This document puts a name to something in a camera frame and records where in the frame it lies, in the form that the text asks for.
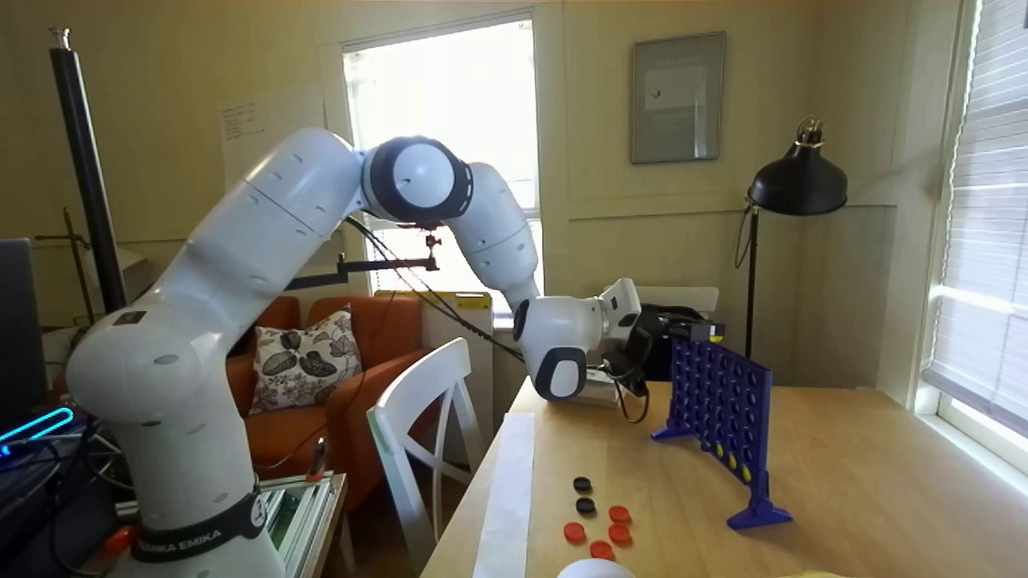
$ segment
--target monitor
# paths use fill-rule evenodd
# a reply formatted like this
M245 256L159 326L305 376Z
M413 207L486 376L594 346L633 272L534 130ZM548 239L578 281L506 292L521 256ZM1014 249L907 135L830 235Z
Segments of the monitor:
M0 236L0 431L47 401L30 236Z

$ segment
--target cushion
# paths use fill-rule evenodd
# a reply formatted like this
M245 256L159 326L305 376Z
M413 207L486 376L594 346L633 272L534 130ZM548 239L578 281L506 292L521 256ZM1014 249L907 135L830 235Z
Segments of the cushion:
M257 388L249 415L320 405L331 388L359 373L349 311L311 326L257 326Z

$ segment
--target blue connect four board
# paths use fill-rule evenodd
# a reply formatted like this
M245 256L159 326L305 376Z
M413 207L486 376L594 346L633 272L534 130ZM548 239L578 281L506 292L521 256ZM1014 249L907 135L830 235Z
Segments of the blue connect four board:
M671 405L652 438L698 437L700 448L747 485L731 528L794 519L772 504L768 478L772 370L708 341L674 341Z

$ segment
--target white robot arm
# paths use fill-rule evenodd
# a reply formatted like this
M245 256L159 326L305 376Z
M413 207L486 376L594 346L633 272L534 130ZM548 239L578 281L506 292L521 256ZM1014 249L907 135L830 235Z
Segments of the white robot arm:
M638 313L628 279L594 297L540 296L530 229L492 168L426 139L352 149L331 130L300 130L68 361L71 395L119 437L142 504L119 575L281 575L224 353L352 210L449 224L478 279L516 311L516 346L544 398L572 398L585 356L626 341Z

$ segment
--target lamp shade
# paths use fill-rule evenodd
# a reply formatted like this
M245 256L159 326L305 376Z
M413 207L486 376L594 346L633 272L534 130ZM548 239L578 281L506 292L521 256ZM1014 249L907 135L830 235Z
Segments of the lamp shade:
M785 215L824 215L844 204L844 174L821 157L819 123L806 123L794 147L756 174L747 202Z

